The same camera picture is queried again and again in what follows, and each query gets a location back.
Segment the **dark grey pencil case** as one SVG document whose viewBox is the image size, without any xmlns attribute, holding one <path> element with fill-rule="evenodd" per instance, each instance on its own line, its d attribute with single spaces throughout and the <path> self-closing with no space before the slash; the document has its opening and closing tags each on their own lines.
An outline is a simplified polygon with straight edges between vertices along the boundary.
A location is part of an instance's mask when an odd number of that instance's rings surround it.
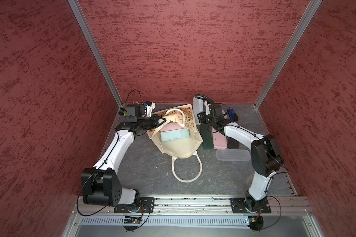
<svg viewBox="0 0 356 237">
<path fill-rule="evenodd" d="M 227 148 L 228 149 L 239 149 L 239 142 L 231 137 L 227 138 Z"/>
</svg>

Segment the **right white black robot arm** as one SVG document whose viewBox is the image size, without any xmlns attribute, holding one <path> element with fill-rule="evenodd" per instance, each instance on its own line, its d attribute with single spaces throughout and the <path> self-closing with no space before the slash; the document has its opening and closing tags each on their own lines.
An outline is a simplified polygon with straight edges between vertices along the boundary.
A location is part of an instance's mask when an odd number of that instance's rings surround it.
<svg viewBox="0 0 356 237">
<path fill-rule="evenodd" d="M 250 150 L 255 173 L 242 207 L 249 213 L 263 211 L 268 204 L 271 180 L 284 164 L 276 139 L 270 134 L 262 135 L 240 126 L 235 112 L 228 108 L 224 113 L 220 104 L 194 99 L 193 112 L 200 124 L 207 124 L 215 133 L 232 138 Z"/>
</svg>

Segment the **light grey pencil case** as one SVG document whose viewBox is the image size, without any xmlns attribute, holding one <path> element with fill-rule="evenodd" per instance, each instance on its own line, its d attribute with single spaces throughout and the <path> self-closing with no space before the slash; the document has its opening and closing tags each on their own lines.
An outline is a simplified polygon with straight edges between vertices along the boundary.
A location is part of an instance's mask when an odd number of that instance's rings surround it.
<svg viewBox="0 0 356 237">
<path fill-rule="evenodd" d="M 200 95 L 196 95 L 193 98 L 193 112 L 197 118 L 197 115 L 204 112 L 206 115 L 210 114 L 209 102 L 206 98 Z"/>
</svg>

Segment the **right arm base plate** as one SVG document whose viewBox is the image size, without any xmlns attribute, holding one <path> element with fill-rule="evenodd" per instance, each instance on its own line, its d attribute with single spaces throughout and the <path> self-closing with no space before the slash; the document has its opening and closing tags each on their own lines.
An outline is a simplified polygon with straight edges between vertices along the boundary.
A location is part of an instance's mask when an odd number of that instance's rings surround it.
<svg viewBox="0 0 356 237">
<path fill-rule="evenodd" d="M 258 201 L 252 197 L 230 198 L 230 205 L 234 214 L 270 214 L 272 212 L 267 198 Z"/>
</svg>

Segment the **blue stapler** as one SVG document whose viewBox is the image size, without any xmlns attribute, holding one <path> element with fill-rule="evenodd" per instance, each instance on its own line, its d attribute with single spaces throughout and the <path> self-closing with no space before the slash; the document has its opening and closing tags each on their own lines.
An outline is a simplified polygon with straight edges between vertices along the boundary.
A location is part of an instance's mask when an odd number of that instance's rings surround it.
<svg viewBox="0 0 356 237">
<path fill-rule="evenodd" d="M 231 121 L 238 122 L 238 115 L 236 114 L 233 108 L 228 107 L 227 114 Z"/>
</svg>

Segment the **clear plastic pencil case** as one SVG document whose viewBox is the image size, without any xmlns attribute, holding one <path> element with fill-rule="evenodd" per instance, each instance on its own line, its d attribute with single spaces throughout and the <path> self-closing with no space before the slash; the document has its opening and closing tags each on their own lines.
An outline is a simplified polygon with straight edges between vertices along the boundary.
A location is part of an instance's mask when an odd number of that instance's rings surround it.
<svg viewBox="0 0 356 237">
<path fill-rule="evenodd" d="M 251 160 L 251 154 L 248 150 L 223 149 L 216 151 L 216 158 L 219 161 L 248 162 Z"/>
</svg>

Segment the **light blue pencil case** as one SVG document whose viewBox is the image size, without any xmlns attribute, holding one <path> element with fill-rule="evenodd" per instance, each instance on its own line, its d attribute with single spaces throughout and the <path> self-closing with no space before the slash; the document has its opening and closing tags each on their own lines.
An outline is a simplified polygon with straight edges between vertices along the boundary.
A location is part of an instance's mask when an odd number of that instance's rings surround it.
<svg viewBox="0 0 356 237">
<path fill-rule="evenodd" d="M 187 128 L 174 131 L 160 132 L 160 135 L 162 142 L 185 139 L 190 137 L 190 133 Z"/>
</svg>

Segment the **cream floral canvas tote bag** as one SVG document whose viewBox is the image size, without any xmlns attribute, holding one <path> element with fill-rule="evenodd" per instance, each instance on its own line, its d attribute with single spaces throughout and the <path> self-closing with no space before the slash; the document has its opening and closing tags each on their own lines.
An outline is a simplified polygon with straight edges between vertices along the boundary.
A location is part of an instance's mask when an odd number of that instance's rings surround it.
<svg viewBox="0 0 356 237">
<path fill-rule="evenodd" d="M 161 153 L 172 157 L 172 173 L 175 178 L 183 183 L 197 180 L 203 171 L 202 161 L 197 152 L 203 139 L 196 126 L 193 106 L 186 104 L 152 114 L 161 119 L 164 118 L 166 121 L 156 128 L 148 130 L 148 137 Z M 199 162 L 199 173 L 190 180 L 180 179 L 175 172 L 175 161 L 192 156 L 195 156 Z"/>
</svg>

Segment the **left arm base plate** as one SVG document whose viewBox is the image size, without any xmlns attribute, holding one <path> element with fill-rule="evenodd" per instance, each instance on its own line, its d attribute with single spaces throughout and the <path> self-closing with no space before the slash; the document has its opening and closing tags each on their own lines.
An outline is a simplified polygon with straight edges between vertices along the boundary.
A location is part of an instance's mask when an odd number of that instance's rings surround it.
<svg viewBox="0 0 356 237">
<path fill-rule="evenodd" d="M 114 213 L 153 213 L 155 198 L 142 197 L 136 204 L 119 204 L 114 207 Z"/>
</svg>

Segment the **green pencil case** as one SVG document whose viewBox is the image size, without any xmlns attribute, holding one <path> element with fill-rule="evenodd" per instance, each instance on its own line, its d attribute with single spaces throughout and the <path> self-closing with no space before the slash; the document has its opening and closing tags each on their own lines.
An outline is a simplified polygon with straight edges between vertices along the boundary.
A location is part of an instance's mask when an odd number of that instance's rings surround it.
<svg viewBox="0 0 356 237">
<path fill-rule="evenodd" d="M 202 147 L 204 150 L 212 150 L 214 148 L 212 127 L 208 124 L 201 124 L 199 126 L 200 135 L 203 139 Z"/>
</svg>

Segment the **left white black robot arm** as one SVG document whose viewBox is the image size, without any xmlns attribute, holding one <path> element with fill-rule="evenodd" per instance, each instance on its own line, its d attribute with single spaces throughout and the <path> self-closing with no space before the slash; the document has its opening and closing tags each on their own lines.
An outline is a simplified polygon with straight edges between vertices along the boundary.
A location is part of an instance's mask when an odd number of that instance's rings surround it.
<svg viewBox="0 0 356 237">
<path fill-rule="evenodd" d="M 137 135 L 166 122 L 166 119 L 152 114 L 154 108 L 155 103 L 147 101 L 128 104 L 120 109 L 119 113 L 125 116 L 125 121 L 115 128 L 114 138 L 100 160 L 92 168 L 86 168 L 82 172 L 81 193 L 84 204 L 102 207 L 140 206 L 139 191 L 122 186 L 118 169 Z"/>
</svg>

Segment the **aluminium front rail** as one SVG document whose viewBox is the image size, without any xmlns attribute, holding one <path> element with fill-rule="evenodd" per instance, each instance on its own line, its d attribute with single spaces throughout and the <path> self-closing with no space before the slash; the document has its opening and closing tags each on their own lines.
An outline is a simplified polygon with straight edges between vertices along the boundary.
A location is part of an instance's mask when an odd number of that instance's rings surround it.
<svg viewBox="0 0 356 237">
<path fill-rule="evenodd" d="M 229 196 L 145 196 L 141 198 L 144 214 L 153 215 L 314 215 L 306 197 L 269 196 L 257 212 L 248 212 L 244 198 Z"/>
</svg>

